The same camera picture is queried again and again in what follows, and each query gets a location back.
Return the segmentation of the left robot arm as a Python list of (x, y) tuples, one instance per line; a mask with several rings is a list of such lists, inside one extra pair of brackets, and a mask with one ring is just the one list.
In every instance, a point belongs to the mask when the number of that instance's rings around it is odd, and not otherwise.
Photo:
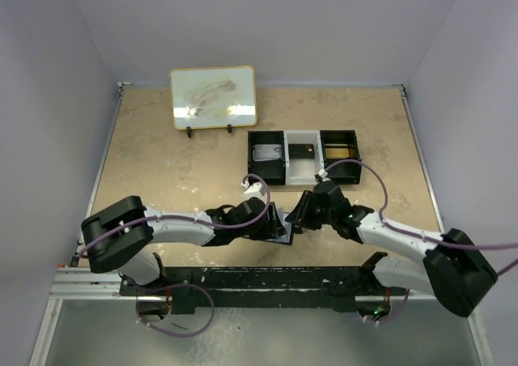
[(148, 245), (183, 243), (201, 247), (229, 245), (239, 238), (291, 245), (293, 231), (274, 202), (249, 198), (198, 213), (164, 212), (129, 196), (86, 218), (78, 255), (93, 273), (117, 271), (149, 295), (169, 283), (161, 257)]

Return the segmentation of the white board with yellow rim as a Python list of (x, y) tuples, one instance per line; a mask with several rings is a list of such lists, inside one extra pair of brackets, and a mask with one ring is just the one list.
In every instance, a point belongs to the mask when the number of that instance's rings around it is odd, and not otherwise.
[(184, 68), (169, 73), (174, 127), (225, 129), (257, 124), (256, 76), (252, 66)]

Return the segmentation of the black leather card holder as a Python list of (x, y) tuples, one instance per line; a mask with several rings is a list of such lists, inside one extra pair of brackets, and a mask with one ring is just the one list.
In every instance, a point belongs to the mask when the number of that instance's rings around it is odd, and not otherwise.
[(270, 203), (257, 239), (280, 245), (292, 245), (294, 231), (292, 224), (287, 221), (288, 215), (283, 208), (277, 208), (274, 202)]

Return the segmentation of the black white card sorting tray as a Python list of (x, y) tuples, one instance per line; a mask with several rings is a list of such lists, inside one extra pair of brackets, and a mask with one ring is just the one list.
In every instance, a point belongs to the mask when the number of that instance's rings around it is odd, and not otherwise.
[(339, 184), (360, 182), (361, 160), (353, 130), (273, 130), (248, 133), (248, 172), (270, 186), (312, 185), (331, 168)]

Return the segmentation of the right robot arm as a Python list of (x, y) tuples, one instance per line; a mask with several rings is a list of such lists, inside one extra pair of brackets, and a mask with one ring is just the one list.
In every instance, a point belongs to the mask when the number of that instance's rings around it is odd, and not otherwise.
[(304, 191), (286, 221), (307, 230), (327, 225), (343, 239), (388, 250), (359, 276), (369, 294), (386, 287), (410, 289), (434, 296), (458, 317), (468, 317), (499, 277), (464, 232), (453, 228), (428, 236), (402, 223), (391, 225), (379, 212), (350, 203), (332, 181)]

